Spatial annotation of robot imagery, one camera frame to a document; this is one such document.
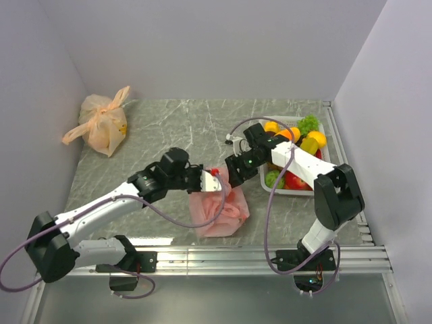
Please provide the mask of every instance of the red fruit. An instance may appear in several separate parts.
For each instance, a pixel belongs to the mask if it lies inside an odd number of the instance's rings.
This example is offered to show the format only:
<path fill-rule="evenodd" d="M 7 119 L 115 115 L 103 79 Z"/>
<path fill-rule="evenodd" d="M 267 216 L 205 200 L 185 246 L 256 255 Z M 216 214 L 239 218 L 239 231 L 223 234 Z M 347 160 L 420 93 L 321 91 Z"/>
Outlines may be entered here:
<path fill-rule="evenodd" d="M 285 172 L 285 184 L 291 190 L 308 190 L 309 187 L 306 182 L 289 171 Z"/>
<path fill-rule="evenodd" d="M 323 159 L 323 154 L 321 153 L 321 150 L 318 149 L 318 151 L 315 153 L 315 157 L 317 157 L 318 159 L 322 160 Z"/>

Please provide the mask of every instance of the basket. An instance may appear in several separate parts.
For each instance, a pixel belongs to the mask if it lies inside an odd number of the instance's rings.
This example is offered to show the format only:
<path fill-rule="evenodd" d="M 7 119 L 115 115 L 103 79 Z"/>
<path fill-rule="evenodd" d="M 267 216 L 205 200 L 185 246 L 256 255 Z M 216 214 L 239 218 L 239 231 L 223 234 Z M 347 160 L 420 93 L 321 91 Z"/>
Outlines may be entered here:
<path fill-rule="evenodd" d="M 301 119 L 303 119 L 303 117 L 294 117 L 294 116 L 266 116 L 268 118 L 273 118 L 276 119 L 280 122 L 283 122 L 285 125 L 287 125 L 288 127 L 296 127 L 297 126 L 297 122 Z M 261 125 L 265 125 L 265 123 L 268 122 L 267 120 L 260 120 Z M 324 134 L 324 126 L 323 124 L 319 124 L 319 131 L 321 133 Z M 329 149 L 328 146 L 324 146 L 323 148 L 321 148 L 321 154 L 323 156 L 323 161 L 326 162 L 330 162 L 330 154 L 329 154 Z M 267 174 L 267 164 L 264 164 L 262 166 L 259 167 L 259 173 L 260 173 L 260 180 L 261 180 L 261 186 L 264 188 L 265 191 L 270 192 L 271 188 L 267 187 L 265 185 L 265 175 Z M 314 192 L 313 191 L 308 191 L 308 190 L 287 190 L 287 189 L 276 189 L 275 191 L 276 194 L 286 194 L 286 195 L 291 195 L 291 196 L 313 196 Z"/>

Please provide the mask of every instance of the plastic bag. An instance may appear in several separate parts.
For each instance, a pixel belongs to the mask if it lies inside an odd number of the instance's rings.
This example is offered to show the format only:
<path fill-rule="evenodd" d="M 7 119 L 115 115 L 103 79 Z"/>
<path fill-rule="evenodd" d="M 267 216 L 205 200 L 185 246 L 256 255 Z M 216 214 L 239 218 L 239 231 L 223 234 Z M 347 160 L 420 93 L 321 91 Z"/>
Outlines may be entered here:
<path fill-rule="evenodd" d="M 249 208 L 240 186 L 231 188 L 228 169 L 218 168 L 225 186 L 225 206 L 222 214 L 211 224 L 196 228 L 198 237 L 221 237 L 234 234 L 249 217 Z M 193 192 L 189 195 L 192 222 L 202 224 L 213 218 L 221 208 L 220 192 Z"/>
<path fill-rule="evenodd" d="M 82 136 L 95 151 L 108 157 L 112 156 L 126 137 L 128 123 L 121 105 L 128 97 L 129 91 L 129 86 L 119 90 L 113 100 L 97 94 L 86 97 L 81 105 L 78 119 L 80 125 L 70 130 L 61 141 L 69 144 Z"/>

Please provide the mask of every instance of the countertop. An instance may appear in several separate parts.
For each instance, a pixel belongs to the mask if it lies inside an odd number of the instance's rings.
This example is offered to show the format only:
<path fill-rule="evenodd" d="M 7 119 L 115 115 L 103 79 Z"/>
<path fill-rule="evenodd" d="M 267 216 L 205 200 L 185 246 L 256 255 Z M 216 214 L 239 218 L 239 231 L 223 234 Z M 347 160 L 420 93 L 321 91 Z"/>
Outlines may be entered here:
<path fill-rule="evenodd" d="M 125 112 L 128 133 L 113 156 L 106 157 L 84 145 L 66 211 L 112 191 L 136 171 L 159 161 L 173 146 L 187 150 L 191 163 L 224 165 L 224 159 L 232 154 L 232 147 L 224 143 L 225 135 L 234 124 L 251 116 L 316 115 L 325 128 L 331 162 L 340 164 L 327 110 L 320 101 L 143 100 L 130 102 Z M 143 242 L 152 245 L 262 245 L 269 193 L 261 188 L 259 176 L 243 184 L 242 189 L 250 217 L 230 237 L 197 238 L 193 229 L 178 227 L 150 209 L 142 209 L 97 230 L 91 238 L 123 234 L 132 239 L 146 239 Z M 155 205 L 172 217 L 190 221 L 185 192 L 169 192 Z M 296 244 L 314 220 L 313 197 L 276 196 L 271 210 L 270 244 Z M 355 220 L 340 231 L 338 240 L 344 245 L 362 243 Z"/>

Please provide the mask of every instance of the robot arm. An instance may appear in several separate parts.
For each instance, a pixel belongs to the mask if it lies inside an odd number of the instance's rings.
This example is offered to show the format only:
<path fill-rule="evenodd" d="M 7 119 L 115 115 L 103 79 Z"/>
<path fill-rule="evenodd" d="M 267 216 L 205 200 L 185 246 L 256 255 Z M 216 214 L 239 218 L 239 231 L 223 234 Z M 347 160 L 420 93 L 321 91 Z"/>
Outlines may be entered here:
<path fill-rule="evenodd" d="M 84 239 L 114 219 L 145 207 L 133 198 L 116 199 L 116 196 L 140 197 L 148 203 L 154 203 L 164 198 L 168 190 L 187 190 L 189 193 L 221 190 L 216 177 L 206 172 L 202 165 L 190 165 L 188 160 L 186 151 L 172 148 L 163 155 L 160 162 L 152 163 L 135 173 L 109 194 L 55 217 L 48 212 L 38 215 L 32 224 L 29 238 L 49 227 L 71 220 L 73 216 L 107 198 L 112 200 L 27 245 L 27 253 L 43 280 L 57 281 L 74 267 L 109 264 L 128 270 L 130 265 L 135 265 L 135 248 L 125 236 L 115 236 L 109 240 Z"/>
<path fill-rule="evenodd" d="M 257 168 L 266 162 L 285 167 L 295 150 L 288 171 L 303 179 L 315 192 L 317 220 L 298 245 L 305 256 L 333 240 L 346 222 L 364 209 L 365 202 L 354 170 L 349 165 L 336 166 L 322 161 L 288 142 L 283 136 L 270 137 L 260 124 L 246 129 L 244 135 L 247 145 L 243 146 L 241 152 L 236 151 L 234 145 L 234 154 L 225 160 L 232 186 L 239 186 L 255 176 Z"/>

